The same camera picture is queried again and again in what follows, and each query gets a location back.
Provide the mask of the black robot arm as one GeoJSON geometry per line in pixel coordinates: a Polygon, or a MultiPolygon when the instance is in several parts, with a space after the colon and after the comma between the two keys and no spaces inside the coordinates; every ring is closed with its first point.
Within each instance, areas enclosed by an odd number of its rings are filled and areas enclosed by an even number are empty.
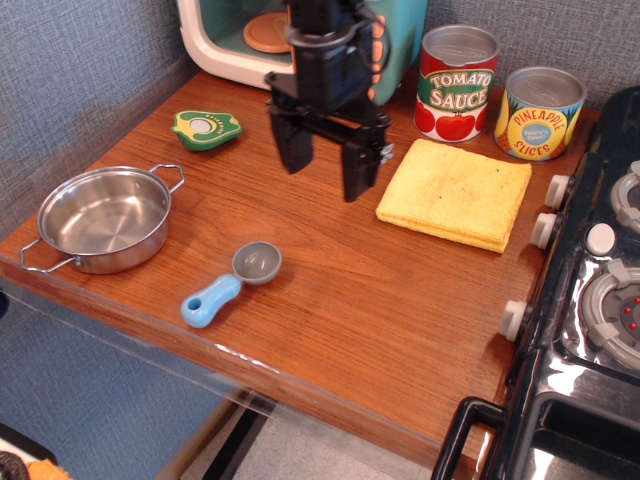
{"type": "Polygon", "coordinates": [[[291,174],[304,169],[316,135],[340,145],[344,198],[353,202],[374,186],[393,149],[386,140],[391,119],[369,96],[377,19],[362,1],[290,1],[287,7],[294,71],[265,77],[282,164],[291,174]]]}

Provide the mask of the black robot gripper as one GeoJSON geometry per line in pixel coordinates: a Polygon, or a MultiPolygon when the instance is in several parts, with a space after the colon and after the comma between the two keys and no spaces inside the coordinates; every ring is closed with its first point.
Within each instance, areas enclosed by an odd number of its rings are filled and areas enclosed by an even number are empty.
{"type": "MultiPolygon", "coordinates": [[[[355,131],[340,119],[380,135],[390,124],[384,110],[369,97],[374,70],[373,31],[342,29],[322,35],[288,29],[294,72],[265,77],[271,87],[270,117],[282,164],[295,174],[313,159],[314,134],[344,143],[355,131]]],[[[393,143],[342,147],[343,191],[353,202],[375,185],[381,164],[393,157],[393,143]]]]}

